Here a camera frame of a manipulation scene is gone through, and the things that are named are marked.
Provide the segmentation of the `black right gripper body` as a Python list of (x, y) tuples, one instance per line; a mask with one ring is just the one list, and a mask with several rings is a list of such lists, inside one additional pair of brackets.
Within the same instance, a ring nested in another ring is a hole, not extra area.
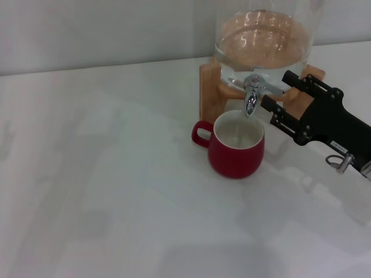
[(337, 166), (351, 165), (363, 176), (370, 176), (370, 126), (345, 110), (340, 101), (323, 104), (314, 100), (300, 119), (304, 146), (319, 141), (343, 157)]

